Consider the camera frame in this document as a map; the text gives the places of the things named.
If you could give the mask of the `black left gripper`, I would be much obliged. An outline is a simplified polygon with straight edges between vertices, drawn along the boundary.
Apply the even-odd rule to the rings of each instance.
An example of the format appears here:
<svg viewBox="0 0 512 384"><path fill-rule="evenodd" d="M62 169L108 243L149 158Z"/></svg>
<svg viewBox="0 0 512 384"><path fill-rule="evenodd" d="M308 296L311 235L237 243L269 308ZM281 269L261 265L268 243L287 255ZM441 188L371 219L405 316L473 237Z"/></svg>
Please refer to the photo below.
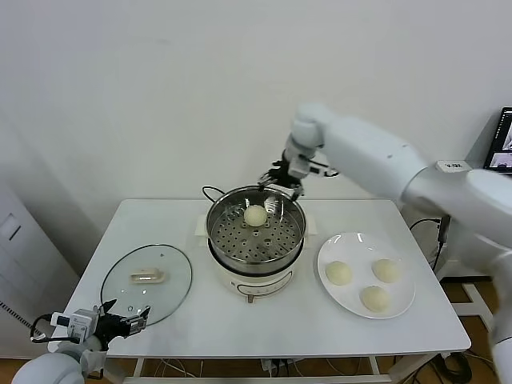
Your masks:
<svg viewBox="0 0 512 384"><path fill-rule="evenodd" d="M140 333L146 328L150 306L137 315L125 318L110 313L116 302L116 299L112 299L94 307L94 313L99 318L95 337L100 341L102 348L108 348L116 337L127 338L129 333Z"/></svg>

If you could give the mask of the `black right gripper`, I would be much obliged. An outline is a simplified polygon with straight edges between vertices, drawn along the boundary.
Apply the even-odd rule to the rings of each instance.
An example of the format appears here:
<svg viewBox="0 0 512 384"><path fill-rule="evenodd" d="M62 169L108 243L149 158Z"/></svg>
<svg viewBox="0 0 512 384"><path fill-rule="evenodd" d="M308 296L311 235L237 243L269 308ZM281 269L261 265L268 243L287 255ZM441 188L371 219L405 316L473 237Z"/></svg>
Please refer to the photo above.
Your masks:
<svg viewBox="0 0 512 384"><path fill-rule="evenodd" d="M272 163L272 167L258 179L258 190L263 191L270 185L277 185L293 190L291 200L297 200L304 195L302 179L304 169L297 162L288 162L285 159Z"/></svg>

